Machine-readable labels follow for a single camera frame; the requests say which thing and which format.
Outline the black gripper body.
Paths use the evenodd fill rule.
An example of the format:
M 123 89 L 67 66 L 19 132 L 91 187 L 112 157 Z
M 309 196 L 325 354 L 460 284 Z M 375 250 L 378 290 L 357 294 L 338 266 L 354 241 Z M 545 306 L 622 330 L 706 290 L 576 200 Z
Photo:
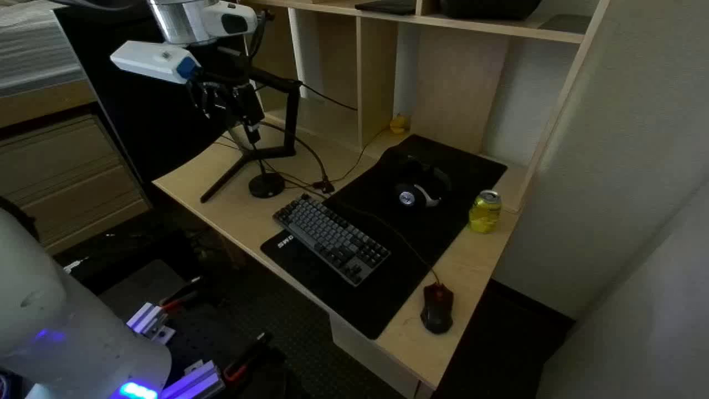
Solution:
M 186 89 L 191 102 L 214 122 L 226 126 L 255 126 L 264 119 L 264 108 L 249 81 L 249 58 L 243 51 L 216 46 L 196 49 L 191 53 L 198 63 Z

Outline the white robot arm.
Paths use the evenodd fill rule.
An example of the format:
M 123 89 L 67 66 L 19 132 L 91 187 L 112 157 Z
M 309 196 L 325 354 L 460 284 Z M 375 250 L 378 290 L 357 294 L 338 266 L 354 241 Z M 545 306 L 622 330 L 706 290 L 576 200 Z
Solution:
M 216 17 L 212 0 L 56 0 L 109 132 L 142 183 L 198 155 L 223 130 L 187 97 L 186 64 L 222 70 L 212 45 L 163 32 Z M 95 293 L 68 275 L 31 232 L 27 215 L 0 208 L 0 365 L 51 399 L 126 399 L 171 374 L 165 345 L 130 330 Z

